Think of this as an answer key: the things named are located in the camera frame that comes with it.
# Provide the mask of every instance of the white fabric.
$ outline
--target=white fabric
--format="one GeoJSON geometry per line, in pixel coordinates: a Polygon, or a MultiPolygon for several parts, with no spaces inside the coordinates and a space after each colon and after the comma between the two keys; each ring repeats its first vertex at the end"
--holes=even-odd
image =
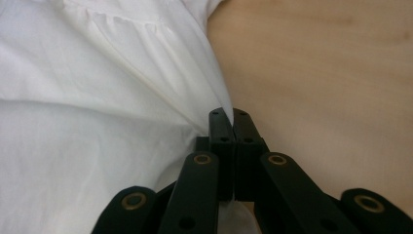
{"type": "MultiPolygon", "coordinates": [[[[89,233],[120,190],[176,178],[207,114],[232,118],[218,3],[0,0],[0,233],[89,233]]],[[[219,229],[256,232],[240,204],[219,229]]]]}

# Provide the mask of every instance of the brass grommet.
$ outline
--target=brass grommet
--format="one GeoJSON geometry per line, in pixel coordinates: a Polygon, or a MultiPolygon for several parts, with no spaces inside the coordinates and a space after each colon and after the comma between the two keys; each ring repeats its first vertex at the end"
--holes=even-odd
{"type": "Polygon", "coordinates": [[[141,208],[146,203],[146,195],[141,192],[128,194],[122,199],[122,207],[127,211],[141,208]]]}
{"type": "Polygon", "coordinates": [[[385,206],[377,201],[376,199],[366,196],[366,195],[356,195],[355,196],[355,202],[358,204],[361,208],[365,209],[368,212],[372,213],[382,213],[385,210],[385,206]]]}
{"type": "Polygon", "coordinates": [[[271,155],[268,157],[268,161],[277,166],[284,166],[287,163],[286,159],[280,155],[271,155]]]}
{"type": "Polygon", "coordinates": [[[200,154],[194,157],[194,162],[203,165],[212,162],[212,159],[206,154],[200,154]]]}

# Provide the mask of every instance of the light wood grain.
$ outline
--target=light wood grain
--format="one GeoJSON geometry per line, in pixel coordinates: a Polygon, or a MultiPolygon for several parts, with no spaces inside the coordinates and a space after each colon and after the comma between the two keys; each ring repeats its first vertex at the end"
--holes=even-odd
{"type": "Polygon", "coordinates": [[[273,151],[413,216],[413,1],[230,0],[208,38],[273,151]]]}

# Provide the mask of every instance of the wooden table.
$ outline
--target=wooden table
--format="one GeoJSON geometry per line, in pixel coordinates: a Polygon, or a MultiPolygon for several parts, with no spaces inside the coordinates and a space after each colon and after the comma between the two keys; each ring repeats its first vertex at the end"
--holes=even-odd
{"type": "Polygon", "coordinates": [[[208,38],[271,150],[413,216],[413,1],[229,0],[208,38]]]}

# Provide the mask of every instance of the wooden surface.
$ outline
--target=wooden surface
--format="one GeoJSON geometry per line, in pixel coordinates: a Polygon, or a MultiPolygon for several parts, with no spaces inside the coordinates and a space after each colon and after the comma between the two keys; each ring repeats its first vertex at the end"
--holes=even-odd
{"type": "Polygon", "coordinates": [[[208,38],[270,149],[413,216],[413,1],[229,0],[208,38]]]}

